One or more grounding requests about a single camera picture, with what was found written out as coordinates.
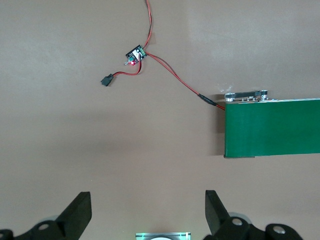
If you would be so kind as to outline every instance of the wire connector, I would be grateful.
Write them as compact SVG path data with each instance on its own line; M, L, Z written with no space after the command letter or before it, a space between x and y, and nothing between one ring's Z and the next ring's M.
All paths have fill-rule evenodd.
M112 79L114 79L114 76L110 73L109 76L105 76L104 79L101 80L101 84L108 87Z
M211 99L207 98L206 96L203 96L202 94L198 95L199 98L201 98L203 101L205 101L208 104L211 104L213 106L217 106L217 103L212 101Z

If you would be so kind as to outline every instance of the metal bracket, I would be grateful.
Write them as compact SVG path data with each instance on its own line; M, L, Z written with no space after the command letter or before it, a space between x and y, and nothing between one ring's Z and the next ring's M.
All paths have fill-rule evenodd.
M269 224L262 231L240 217L231 217L214 190L205 192L205 217L212 235L204 240L302 240L287 225Z
M0 230L0 240L78 240L92 217L90 192L81 192L54 221L43 221L14 237Z
M224 95L226 102L233 102L235 99L239 101L265 101L268 99L268 90L245 91L245 92L229 92Z

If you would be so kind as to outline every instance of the red and black wire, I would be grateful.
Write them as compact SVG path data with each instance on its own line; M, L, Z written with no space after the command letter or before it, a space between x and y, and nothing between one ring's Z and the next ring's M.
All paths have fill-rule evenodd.
M149 13L149 32L148 32L148 36L147 39L144 43L143 49L145 49L150 41L151 35L152 35L152 14L151 14L151 8L150 8L150 3L149 0L145 0L146 6L148 8L148 13ZM225 110L225 108L219 104L217 104L216 102L212 101L211 99L207 98L206 96L200 94L199 92L197 92L196 90L194 90L191 86L189 86L186 82L184 82L179 76L178 74L175 72L175 70L169 65L169 63L167 63L165 60L163 60L161 57L153 55L147 51L144 51L147 55L149 55L151 58L153 58L154 60L156 60L158 63L160 63L165 69L167 69L176 79L178 79L183 85L185 85L189 90L191 90L193 93L195 93L198 97L200 97L202 100L204 100L206 103L211 104L213 106L216 106L222 110ZM139 68L137 70L137 72L135 73L128 73L128 72L124 72L124 71L117 71L114 74L111 74L111 77L109 78L109 83L110 81L113 79L113 77L120 75L120 74L124 74L124 75L129 75L129 76L135 76L138 73L140 73L141 68L142 68L142 61L141 61L141 55L139 54Z

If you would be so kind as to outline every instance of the circuit board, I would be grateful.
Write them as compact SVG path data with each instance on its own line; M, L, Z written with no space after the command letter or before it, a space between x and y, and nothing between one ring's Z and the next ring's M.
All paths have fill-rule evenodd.
M124 64L131 64L131 65L135 65L139 62L139 59L144 59L147 54L145 53L144 49L142 48L141 45L138 45L137 47L135 47L134 49L132 49L130 52L128 52L125 55L128 58L128 61L126 61Z

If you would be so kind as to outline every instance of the black plug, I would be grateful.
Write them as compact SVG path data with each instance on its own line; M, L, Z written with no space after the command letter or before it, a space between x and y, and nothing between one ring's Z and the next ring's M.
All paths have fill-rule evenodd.
M108 85L111 83L112 79L114 79L114 76L110 73L109 76L105 76L104 79L101 80L101 84L103 86L108 87Z

